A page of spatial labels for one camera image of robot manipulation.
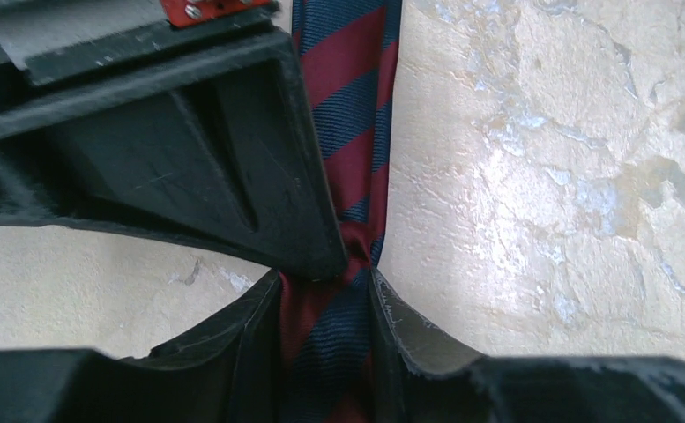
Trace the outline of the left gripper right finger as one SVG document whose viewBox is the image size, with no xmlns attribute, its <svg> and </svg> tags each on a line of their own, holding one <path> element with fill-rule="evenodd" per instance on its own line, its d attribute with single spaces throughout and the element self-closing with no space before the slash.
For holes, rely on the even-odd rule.
<svg viewBox="0 0 685 423">
<path fill-rule="evenodd" d="M 494 357 L 461 343 L 374 271 L 379 422 L 685 422 L 685 362 L 657 356 Z"/>
</svg>

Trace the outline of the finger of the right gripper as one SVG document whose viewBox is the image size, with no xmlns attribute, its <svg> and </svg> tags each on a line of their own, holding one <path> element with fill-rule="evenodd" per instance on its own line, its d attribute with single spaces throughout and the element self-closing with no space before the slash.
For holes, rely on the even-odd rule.
<svg viewBox="0 0 685 423">
<path fill-rule="evenodd" d="M 0 113 L 0 226 L 207 249 L 312 280 L 346 268 L 290 36 L 274 29 Z"/>
</svg>

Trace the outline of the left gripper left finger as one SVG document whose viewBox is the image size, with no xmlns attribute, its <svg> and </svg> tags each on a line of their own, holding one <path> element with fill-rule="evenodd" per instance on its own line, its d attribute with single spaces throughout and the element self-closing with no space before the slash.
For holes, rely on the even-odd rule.
<svg viewBox="0 0 685 423">
<path fill-rule="evenodd" d="M 0 351 L 0 422 L 274 422 L 280 275 L 144 358 Z"/>
</svg>

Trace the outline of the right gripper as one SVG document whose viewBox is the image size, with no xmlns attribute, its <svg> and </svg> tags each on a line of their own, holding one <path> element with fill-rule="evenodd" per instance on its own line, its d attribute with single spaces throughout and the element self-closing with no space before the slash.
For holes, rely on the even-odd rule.
<svg viewBox="0 0 685 423">
<path fill-rule="evenodd" d="M 0 108 L 121 103 L 274 56 L 278 1 L 0 1 Z"/>
</svg>

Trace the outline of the red navy striped tie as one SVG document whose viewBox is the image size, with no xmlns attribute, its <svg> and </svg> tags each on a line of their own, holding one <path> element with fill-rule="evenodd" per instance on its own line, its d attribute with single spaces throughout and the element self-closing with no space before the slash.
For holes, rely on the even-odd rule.
<svg viewBox="0 0 685 423">
<path fill-rule="evenodd" d="M 296 1 L 292 35 L 348 262 L 336 277 L 284 275 L 281 422 L 374 418 L 368 285 L 386 228 L 399 1 Z"/>
</svg>

